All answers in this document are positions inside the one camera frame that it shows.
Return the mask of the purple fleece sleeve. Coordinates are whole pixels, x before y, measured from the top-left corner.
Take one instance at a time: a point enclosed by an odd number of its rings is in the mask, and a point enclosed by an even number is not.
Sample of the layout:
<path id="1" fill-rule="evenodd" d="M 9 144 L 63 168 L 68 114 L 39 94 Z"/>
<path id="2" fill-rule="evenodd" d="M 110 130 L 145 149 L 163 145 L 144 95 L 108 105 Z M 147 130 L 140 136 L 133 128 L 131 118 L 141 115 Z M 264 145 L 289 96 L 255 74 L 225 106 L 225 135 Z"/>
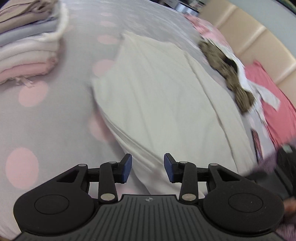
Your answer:
<path id="1" fill-rule="evenodd" d="M 245 177 L 280 197 L 285 188 L 275 171 L 277 152 L 264 159 Z M 285 213 L 276 232 L 285 240 L 295 240 L 295 197 L 282 200 Z"/>

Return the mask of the folded white garment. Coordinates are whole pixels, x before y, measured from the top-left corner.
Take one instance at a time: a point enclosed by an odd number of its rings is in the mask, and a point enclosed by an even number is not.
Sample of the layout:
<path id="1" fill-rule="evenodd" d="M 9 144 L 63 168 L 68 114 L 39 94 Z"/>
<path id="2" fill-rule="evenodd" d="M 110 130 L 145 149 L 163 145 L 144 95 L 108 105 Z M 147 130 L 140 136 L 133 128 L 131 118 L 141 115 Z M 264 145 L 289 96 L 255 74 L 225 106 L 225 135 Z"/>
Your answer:
<path id="1" fill-rule="evenodd" d="M 60 40 L 67 28 L 69 13 L 65 3 L 60 5 L 57 29 L 17 40 L 1 47 L 1 72 L 21 64 L 45 63 L 57 57 Z"/>

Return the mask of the beige padded headboard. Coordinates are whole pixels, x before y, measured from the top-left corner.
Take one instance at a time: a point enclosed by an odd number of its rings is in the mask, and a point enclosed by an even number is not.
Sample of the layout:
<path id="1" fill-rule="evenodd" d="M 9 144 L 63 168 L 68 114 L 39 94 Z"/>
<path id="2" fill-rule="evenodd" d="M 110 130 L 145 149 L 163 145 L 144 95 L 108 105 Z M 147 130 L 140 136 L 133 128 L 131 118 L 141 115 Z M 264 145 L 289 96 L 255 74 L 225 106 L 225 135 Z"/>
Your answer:
<path id="1" fill-rule="evenodd" d="M 209 1 L 199 17 L 222 33 L 244 65 L 259 61 L 295 104 L 295 57 L 268 28 L 229 1 Z"/>

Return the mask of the cream white long-sleeve shirt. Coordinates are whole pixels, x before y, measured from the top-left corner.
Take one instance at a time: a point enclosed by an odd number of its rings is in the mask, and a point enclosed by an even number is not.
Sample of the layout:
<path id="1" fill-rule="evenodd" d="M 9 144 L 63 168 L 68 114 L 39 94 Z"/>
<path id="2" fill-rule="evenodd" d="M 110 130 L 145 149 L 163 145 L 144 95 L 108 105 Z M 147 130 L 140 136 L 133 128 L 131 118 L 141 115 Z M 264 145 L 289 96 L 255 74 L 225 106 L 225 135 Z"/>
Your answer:
<path id="1" fill-rule="evenodd" d="M 100 113 L 152 195 L 178 194 L 164 155 L 246 174 L 255 156 L 229 93 L 173 43 L 123 32 L 114 65 L 93 80 Z"/>

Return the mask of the pink crumpled garment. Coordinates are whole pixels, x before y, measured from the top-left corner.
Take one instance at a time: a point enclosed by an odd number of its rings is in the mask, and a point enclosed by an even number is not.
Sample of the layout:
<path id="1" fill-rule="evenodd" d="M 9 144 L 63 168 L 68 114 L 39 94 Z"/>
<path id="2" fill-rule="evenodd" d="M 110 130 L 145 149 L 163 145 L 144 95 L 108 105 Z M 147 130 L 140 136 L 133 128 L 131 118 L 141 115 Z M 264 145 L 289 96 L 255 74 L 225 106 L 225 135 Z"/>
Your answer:
<path id="1" fill-rule="evenodd" d="M 245 66 L 245 75 L 259 98 L 259 113 L 275 147 L 295 137 L 295 108 L 259 61 Z"/>

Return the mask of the white printed garment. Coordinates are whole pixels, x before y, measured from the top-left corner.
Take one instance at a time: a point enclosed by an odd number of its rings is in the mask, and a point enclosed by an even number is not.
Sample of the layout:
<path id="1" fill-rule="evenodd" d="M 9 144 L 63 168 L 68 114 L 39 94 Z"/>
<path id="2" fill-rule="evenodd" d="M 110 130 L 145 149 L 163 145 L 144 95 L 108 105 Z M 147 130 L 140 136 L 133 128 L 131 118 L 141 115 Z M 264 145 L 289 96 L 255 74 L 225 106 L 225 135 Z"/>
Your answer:
<path id="1" fill-rule="evenodd" d="M 256 111 L 261 119 L 261 122 L 264 125 L 267 125 L 261 101 L 263 100 L 267 102 L 267 104 L 269 104 L 275 111 L 278 111 L 280 107 L 280 100 L 267 88 L 250 81 L 245 75 L 244 65 L 228 48 L 222 46 L 219 43 L 215 43 L 212 40 L 208 40 L 208 43 L 213 44 L 220 51 L 222 51 L 222 53 L 228 59 L 235 62 L 237 66 L 237 75 L 241 87 L 244 90 L 251 92 L 255 98 L 254 104 L 251 107 L 251 111 Z"/>

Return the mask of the pink pillow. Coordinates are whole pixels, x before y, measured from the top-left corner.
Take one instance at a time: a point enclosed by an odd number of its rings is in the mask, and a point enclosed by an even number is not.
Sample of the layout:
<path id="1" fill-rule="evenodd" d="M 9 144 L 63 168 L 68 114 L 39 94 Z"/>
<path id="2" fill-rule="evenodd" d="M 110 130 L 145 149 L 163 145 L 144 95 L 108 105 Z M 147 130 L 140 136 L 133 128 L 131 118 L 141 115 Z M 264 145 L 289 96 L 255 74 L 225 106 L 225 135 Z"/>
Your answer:
<path id="1" fill-rule="evenodd" d="M 219 43 L 233 52 L 222 33 L 210 22 L 189 14 L 184 14 L 184 17 L 192 24 L 203 39 Z"/>

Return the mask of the folded beige garment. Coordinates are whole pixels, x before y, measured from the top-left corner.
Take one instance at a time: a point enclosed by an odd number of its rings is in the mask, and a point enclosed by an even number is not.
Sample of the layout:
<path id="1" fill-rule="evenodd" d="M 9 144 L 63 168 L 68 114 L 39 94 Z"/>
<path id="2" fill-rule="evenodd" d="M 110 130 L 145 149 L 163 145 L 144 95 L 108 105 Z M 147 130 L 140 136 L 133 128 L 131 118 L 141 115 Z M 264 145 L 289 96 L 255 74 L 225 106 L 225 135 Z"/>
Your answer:
<path id="1" fill-rule="evenodd" d="M 46 20 L 55 10 L 58 1 L 7 1 L 1 7 L 1 34 Z"/>

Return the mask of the white bedside cabinet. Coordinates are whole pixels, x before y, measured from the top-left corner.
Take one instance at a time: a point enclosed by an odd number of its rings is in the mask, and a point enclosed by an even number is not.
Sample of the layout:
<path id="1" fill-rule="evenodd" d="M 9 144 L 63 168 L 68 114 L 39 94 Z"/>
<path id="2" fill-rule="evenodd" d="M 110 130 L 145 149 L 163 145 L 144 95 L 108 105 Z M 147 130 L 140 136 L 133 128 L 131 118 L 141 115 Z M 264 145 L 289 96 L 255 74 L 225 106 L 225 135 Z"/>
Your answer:
<path id="1" fill-rule="evenodd" d="M 172 8 L 175 11 L 182 13 L 182 14 L 189 14 L 197 16 L 199 15 L 202 8 L 208 3 L 207 0 L 201 0 L 201 1 L 190 1 L 190 0 L 161 0 L 158 1 L 159 4 L 166 6 L 168 8 Z"/>

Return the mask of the grey pink-dotted bed cover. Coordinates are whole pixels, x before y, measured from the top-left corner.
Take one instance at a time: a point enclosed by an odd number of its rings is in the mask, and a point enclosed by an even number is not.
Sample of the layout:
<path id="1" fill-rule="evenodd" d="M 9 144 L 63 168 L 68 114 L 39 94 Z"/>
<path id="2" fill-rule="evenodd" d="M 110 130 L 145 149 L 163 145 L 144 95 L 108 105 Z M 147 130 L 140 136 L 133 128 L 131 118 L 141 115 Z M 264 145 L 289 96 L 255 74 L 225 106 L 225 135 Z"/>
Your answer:
<path id="1" fill-rule="evenodd" d="M 227 91 L 199 51 L 199 33 L 178 13 L 151 1 L 66 1 L 69 25 L 57 66 L 33 86 L 1 86 L 1 237 L 20 234 L 16 200 L 64 171 L 119 161 L 125 149 L 105 125 L 92 82 L 114 63 L 130 31 L 187 51 Z"/>

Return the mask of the folded pink garment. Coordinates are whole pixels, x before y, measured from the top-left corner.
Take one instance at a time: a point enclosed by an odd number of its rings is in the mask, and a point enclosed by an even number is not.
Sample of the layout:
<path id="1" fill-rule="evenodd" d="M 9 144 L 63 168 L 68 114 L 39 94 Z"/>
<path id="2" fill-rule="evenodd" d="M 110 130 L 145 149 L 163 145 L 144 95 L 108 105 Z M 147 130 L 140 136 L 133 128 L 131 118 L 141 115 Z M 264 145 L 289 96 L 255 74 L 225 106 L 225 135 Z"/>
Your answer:
<path id="1" fill-rule="evenodd" d="M 21 64 L 1 72 L 1 85 L 10 81 L 20 81 L 22 78 L 29 78 L 38 75 L 48 74 L 58 63 L 57 57 L 48 59 L 45 63 Z"/>

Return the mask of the folded grey garment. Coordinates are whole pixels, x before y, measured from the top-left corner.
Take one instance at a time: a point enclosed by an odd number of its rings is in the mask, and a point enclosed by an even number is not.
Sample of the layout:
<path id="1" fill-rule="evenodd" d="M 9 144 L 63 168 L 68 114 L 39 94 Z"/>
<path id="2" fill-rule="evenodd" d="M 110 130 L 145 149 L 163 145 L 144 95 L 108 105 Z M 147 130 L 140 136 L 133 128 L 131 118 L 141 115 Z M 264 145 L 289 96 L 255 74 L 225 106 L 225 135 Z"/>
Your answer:
<path id="1" fill-rule="evenodd" d="M 27 24 L 22 27 L 12 29 L 0 35 L 0 45 L 6 45 L 11 42 L 27 38 L 42 33 L 54 32 L 57 28 L 59 20 L 50 20 L 39 24 Z"/>

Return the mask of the brown striped garment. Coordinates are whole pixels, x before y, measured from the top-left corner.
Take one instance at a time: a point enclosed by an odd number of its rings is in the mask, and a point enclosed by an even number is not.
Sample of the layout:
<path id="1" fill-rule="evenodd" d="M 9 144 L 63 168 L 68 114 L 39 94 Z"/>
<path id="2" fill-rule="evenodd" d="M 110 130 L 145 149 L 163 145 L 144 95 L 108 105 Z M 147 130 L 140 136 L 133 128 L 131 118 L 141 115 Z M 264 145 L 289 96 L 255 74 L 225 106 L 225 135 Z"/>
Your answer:
<path id="1" fill-rule="evenodd" d="M 238 67 L 234 60 L 229 59 L 216 45 L 200 41 L 198 47 L 205 55 L 209 65 L 225 79 L 226 86 L 234 93 L 235 102 L 242 114 L 247 113 L 255 98 L 253 94 L 243 89 L 239 82 Z"/>

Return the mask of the black smartphone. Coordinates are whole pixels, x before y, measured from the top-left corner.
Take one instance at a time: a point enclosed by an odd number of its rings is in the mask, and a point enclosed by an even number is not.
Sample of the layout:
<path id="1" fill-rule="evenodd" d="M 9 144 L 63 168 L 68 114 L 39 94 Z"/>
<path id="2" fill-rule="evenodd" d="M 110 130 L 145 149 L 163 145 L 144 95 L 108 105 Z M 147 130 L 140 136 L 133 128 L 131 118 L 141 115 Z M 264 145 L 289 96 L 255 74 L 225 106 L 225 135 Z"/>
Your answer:
<path id="1" fill-rule="evenodd" d="M 251 134 L 252 134 L 252 138 L 253 138 L 253 143 L 254 143 L 257 162 L 261 163 L 263 161 L 263 153 L 262 153 L 262 148 L 261 148 L 258 133 L 257 133 L 256 130 L 251 129 Z"/>

